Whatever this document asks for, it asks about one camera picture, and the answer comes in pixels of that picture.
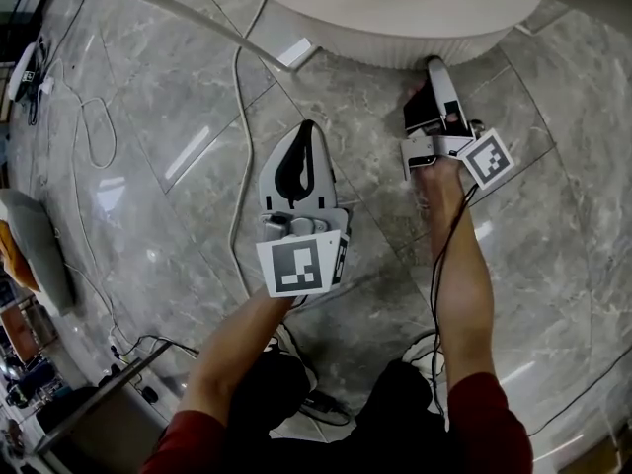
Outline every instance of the person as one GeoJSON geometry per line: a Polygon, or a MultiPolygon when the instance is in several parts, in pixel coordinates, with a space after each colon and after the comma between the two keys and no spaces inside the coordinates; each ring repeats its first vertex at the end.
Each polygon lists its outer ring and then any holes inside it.
{"type": "MultiPolygon", "coordinates": [[[[458,162],[439,159],[416,174],[428,201],[436,259],[464,199],[458,162]]],[[[142,474],[245,472],[243,467],[532,472],[524,426],[509,410],[494,372],[492,284],[467,208],[447,247],[437,298],[436,367],[442,372],[444,365],[449,432],[429,409],[432,335],[388,364],[345,439],[270,438],[316,383],[281,323],[292,301],[261,289],[209,337],[179,411],[142,474]]]]}

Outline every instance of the table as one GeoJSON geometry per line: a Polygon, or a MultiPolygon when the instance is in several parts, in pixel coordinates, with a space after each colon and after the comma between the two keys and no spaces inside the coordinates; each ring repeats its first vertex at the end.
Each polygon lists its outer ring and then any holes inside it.
{"type": "Polygon", "coordinates": [[[423,67],[447,64],[493,47],[540,0],[276,0],[312,43],[364,63],[423,67]]]}

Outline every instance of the forearm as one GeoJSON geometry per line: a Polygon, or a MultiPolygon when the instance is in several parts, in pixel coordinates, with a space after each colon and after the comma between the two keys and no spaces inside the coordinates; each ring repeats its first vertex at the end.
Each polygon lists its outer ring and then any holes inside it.
{"type": "Polygon", "coordinates": [[[292,302],[293,298],[270,298],[262,288],[226,318],[204,343],[180,409],[207,412],[225,425],[235,388],[266,347],[292,302]]]}
{"type": "MultiPolygon", "coordinates": [[[[433,260],[443,248],[464,198],[456,174],[427,187],[433,260]]],[[[437,297],[448,388],[476,372],[492,372],[494,295],[468,208],[450,239],[437,297]]]]}

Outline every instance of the orange cloth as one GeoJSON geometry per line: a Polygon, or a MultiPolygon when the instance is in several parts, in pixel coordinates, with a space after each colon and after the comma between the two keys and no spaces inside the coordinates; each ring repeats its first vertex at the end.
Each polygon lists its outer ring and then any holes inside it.
{"type": "Polygon", "coordinates": [[[20,252],[16,241],[13,240],[9,224],[5,221],[0,221],[0,253],[4,260],[5,271],[17,284],[31,291],[40,291],[31,267],[20,252]]]}

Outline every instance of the black pants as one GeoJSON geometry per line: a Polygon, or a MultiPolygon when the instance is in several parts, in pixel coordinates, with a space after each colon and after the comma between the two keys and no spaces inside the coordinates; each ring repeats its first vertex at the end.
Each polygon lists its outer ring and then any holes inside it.
{"type": "Polygon", "coordinates": [[[233,397],[224,470],[322,473],[379,467],[397,472],[412,467],[416,472],[449,472],[443,418],[428,411],[433,392],[408,363],[388,364],[355,418],[356,428],[344,440],[326,444],[269,438],[270,430],[298,411],[308,392],[298,359],[263,353],[233,397]]]}

